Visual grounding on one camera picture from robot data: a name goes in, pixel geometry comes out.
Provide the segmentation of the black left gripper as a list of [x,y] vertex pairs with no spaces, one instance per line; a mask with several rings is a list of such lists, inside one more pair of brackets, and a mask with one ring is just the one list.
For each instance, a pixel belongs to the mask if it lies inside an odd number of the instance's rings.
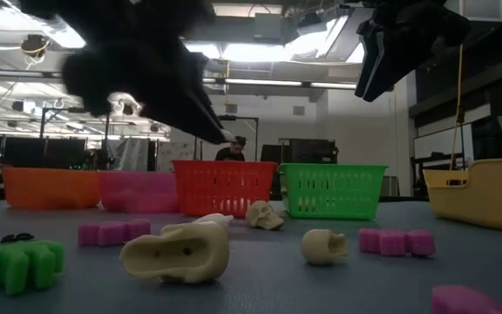
[[213,18],[208,0],[63,0],[61,16],[86,42],[66,59],[62,75],[87,112],[108,114],[109,95],[127,92],[143,103],[145,118],[225,142],[202,83],[208,58],[181,41]]

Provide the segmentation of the pink skeleton figure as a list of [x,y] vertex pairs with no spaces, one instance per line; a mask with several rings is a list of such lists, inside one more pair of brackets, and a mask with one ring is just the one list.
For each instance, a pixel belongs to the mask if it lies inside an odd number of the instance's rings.
[[479,290],[439,285],[432,289],[431,314],[502,314],[502,305]]
[[436,244],[427,230],[360,229],[359,248],[362,252],[380,256],[433,256]]
[[129,222],[84,223],[78,227],[78,246],[117,246],[139,236],[150,234],[151,223],[145,219],[135,219]]

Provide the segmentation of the whiteboard with notes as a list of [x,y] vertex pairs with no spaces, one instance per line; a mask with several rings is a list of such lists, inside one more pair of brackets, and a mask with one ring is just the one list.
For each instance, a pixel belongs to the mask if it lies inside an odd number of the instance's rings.
[[188,143],[160,142],[157,151],[157,170],[173,172],[174,160],[192,160],[194,147]]

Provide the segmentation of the person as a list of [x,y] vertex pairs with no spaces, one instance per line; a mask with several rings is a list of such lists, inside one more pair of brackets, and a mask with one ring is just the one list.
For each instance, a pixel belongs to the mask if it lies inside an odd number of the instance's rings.
[[243,149],[247,144],[247,139],[242,136],[236,136],[235,142],[231,143],[229,147],[224,147],[219,150],[215,156],[216,161],[244,161],[245,157]]

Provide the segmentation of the grey cloth cover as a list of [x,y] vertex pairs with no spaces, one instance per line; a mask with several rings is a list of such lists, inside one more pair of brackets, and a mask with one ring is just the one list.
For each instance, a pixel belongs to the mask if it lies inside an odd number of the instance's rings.
[[113,160],[113,169],[146,171],[148,168],[148,146],[148,139],[108,140],[107,153]]

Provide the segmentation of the long ceiling light fixture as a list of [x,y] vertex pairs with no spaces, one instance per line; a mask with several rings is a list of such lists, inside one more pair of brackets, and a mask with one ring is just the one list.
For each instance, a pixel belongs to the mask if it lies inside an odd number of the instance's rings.
[[355,90],[356,84],[334,82],[310,82],[291,80],[270,80],[250,78],[203,78],[202,83],[209,85],[257,85],[274,87],[300,87],[316,89]]

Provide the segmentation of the red slotted plastic basket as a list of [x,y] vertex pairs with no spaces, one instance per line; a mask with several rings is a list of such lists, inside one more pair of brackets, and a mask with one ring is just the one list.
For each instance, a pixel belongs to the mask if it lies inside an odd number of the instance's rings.
[[243,217],[255,201],[269,199],[277,164],[269,161],[175,160],[180,212]]

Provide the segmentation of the pink plastic bin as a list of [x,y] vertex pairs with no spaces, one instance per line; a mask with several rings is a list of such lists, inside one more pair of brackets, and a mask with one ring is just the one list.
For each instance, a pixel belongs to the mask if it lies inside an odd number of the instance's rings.
[[180,210],[173,173],[104,171],[98,174],[98,180],[106,211],[164,214]]

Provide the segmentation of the grey ceiling box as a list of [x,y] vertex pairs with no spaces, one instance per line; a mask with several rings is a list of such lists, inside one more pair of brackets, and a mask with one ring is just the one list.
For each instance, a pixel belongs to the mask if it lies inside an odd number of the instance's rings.
[[278,14],[254,14],[254,39],[257,41],[280,41],[282,39],[282,18]]

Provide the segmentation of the black desk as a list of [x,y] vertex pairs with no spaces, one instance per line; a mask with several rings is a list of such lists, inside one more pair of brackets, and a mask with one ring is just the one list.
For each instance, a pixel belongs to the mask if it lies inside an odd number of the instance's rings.
[[410,158],[412,170],[412,189],[415,197],[427,197],[428,191],[424,178],[426,168],[433,170],[447,170],[450,167],[451,155],[432,153],[429,157]]

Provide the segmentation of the green slotted plastic basket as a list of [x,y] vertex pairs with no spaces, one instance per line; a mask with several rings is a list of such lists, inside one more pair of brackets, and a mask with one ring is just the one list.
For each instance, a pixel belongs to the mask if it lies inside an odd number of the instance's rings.
[[373,220],[386,169],[381,165],[282,164],[279,172],[286,210],[293,218]]

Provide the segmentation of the row of black monitors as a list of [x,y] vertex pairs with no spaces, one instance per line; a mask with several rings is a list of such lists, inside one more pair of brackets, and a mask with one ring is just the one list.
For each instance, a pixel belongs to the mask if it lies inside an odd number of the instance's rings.
[[77,166],[85,156],[86,140],[7,138],[2,162],[12,167],[62,168]]

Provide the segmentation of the yellow plastic bin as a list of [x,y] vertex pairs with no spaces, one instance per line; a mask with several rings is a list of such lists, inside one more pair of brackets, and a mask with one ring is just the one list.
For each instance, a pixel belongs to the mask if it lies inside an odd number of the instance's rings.
[[465,171],[424,170],[433,213],[502,229],[502,159],[476,160]]

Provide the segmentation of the green skeleton figure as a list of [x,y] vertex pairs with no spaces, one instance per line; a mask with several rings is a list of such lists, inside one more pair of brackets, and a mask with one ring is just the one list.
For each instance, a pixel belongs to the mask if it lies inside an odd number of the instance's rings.
[[6,235],[0,241],[0,289],[7,295],[46,290],[64,269],[64,246],[29,233]]

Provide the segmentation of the black gantry frame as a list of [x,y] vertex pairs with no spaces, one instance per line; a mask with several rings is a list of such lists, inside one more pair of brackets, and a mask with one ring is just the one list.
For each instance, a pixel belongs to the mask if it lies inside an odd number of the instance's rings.
[[[258,141],[259,141],[259,119],[256,117],[238,117],[236,115],[223,114],[219,116],[220,121],[238,121],[241,120],[243,122],[247,122],[251,120],[255,123],[255,127],[252,127],[252,131],[254,132],[254,160],[258,161]],[[193,141],[193,159],[201,160],[203,158],[203,149],[202,149],[203,140],[194,138]]]
[[77,150],[78,146],[70,145],[71,135],[66,135],[65,139],[58,140],[57,151],[54,153],[54,145],[50,143],[50,135],[45,135],[45,126],[61,112],[67,113],[87,113],[82,107],[43,107],[39,138],[44,140],[43,160],[49,168],[73,169],[73,170],[108,170],[112,168],[111,159],[107,153],[107,143],[110,131],[110,115],[105,116],[105,120],[99,120],[104,127],[102,147],[96,152],[86,152],[86,148]]

